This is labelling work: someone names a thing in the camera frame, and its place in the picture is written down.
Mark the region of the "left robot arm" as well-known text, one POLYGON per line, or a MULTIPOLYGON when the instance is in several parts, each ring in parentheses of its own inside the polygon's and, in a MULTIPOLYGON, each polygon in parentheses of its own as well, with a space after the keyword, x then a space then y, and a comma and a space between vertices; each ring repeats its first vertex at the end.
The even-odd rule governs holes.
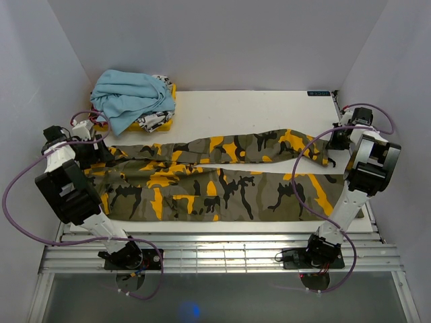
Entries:
POLYGON ((81 121, 68 132, 60 126, 43 131, 46 143, 41 154, 46 168, 35 184, 62 223, 72 223, 102 237, 106 250, 99 257, 121 269, 143 265, 139 246, 113 224, 102 210, 102 199, 84 170, 97 162, 111 162, 114 156, 97 135, 92 122, 81 121))

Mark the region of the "yellow camouflage trousers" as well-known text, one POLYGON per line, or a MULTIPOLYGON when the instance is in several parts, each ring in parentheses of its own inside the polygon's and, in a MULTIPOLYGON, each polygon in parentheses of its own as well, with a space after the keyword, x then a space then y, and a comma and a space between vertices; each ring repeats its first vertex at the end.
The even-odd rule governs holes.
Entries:
POLYGON ((85 175, 118 221, 318 221, 341 196, 341 174, 233 170, 234 164, 296 158, 332 166, 323 139, 291 129, 196 139, 188 143, 112 146, 111 164, 85 175))

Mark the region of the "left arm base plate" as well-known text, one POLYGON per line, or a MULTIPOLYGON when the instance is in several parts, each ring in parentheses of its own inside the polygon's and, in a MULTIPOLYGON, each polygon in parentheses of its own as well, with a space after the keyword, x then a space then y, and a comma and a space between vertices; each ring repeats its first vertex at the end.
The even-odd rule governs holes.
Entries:
POLYGON ((161 270, 163 249, 139 249, 135 245, 126 245, 117 252, 99 252, 98 257, 104 260, 105 270, 161 270))

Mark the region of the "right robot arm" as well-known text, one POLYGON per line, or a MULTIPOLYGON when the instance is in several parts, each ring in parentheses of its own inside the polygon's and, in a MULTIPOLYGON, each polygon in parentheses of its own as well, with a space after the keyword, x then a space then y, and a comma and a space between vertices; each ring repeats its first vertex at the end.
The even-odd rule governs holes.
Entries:
POLYGON ((346 106, 335 123, 328 149, 353 149, 344 172, 343 190, 328 220, 308 239, 304 259, 312 267, 328 267, 341 260, 343 234, 362 207, 384 191, 392 178, 401 146, 392 143, 373 127, 372 104, 346 106))

